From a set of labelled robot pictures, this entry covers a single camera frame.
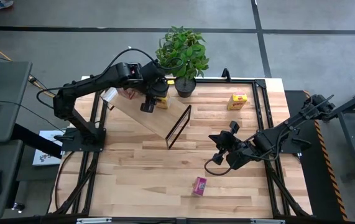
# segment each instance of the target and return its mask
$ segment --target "gray floor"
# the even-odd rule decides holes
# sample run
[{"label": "gray floor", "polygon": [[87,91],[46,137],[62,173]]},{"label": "gray floor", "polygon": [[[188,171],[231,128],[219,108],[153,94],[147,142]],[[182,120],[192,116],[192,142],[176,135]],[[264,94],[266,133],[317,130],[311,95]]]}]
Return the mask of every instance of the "gray floor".
[{"label": "gray floor", "polygon": [[[352,0],[258,0],[263,29],[355,30]],[[0,25],[141,27],[171,25],[197,28],[254,29],[250,0],[16,0],[0,11]],[[32,74],[48,87],[60,86],[82,75],[98,74],[120,51],[137,47],[154,55],[162,33],[67,33],[0,31],[0,49],[13,60],[34,63]],[[218,77],[228,67],[234,77],[264,77],[256,34],[204,34],[211,59],[205,75]],[[287,90],[309,90],[341,105],[355,94],[355,35],[264,35],[272,77],[282,78]],[[142,62],[128,53],[120,61]],[[37,89],[29,85],[23,104],[59,127],[52,112],[37,103]],[[19,122],[33,131],[51,129],[22,110]],[[322,124],[323,135],[337,177],[355,170],[337,120]],[[25,155],[27,165],[32,152]],[[350,220],[355,221],[355,181],[338,184]],[[44,214],[53,180],[27,183],[19,195],[29,206],[23,215]],[[18,214],[6,213],[5,217]]]}]

